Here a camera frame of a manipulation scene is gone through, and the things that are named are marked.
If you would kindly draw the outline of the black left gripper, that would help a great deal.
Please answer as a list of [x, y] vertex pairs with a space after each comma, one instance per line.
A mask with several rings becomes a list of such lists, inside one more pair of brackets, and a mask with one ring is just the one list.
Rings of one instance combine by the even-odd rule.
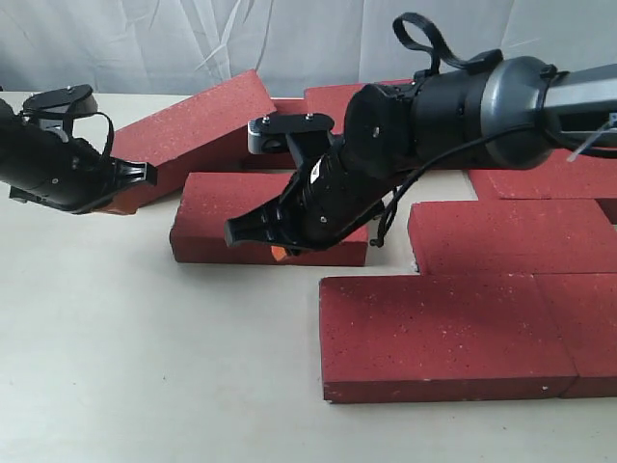
[[49, 108], [30, 99], [17, 113], [2, 101], [1, 181], [10, 186], [9, 197], [70, 214], [134, 215], [139, 206], [126, 190], [155, 185], [158, 172], [111, 155], [111, 121], [102, 151], [72, 134], [75, 120], [103, 115], [91, 98]]

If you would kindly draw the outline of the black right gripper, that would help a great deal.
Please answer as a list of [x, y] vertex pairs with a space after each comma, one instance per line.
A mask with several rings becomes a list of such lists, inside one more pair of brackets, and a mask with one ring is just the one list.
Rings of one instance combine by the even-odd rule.
[[226, 220], [226, 244], [268, 245], [275, 261], [325, 251], [382, 212], [382, 198], [399, 181], [399, 175], [371, 176], [347, 145], [334, 144], [310, 169], [297, 171], [280, 195]]

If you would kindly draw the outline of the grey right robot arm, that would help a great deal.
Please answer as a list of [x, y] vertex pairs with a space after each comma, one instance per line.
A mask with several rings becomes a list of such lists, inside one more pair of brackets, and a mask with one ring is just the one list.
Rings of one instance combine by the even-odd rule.
[[556, 149], [616, 154], [616, 68], [561, 71], [532, 57], [489, 55], [353, 94], [340, 134], [323, 113], [248, 124], [253, 154], [288, 150], [296, 169], [279, 195], [226, 221], [228, 246], [259, 243], [278, 259], [328, 250], [370, 221], [383, 245], [398, 204], [425, 173], [523, 171]]

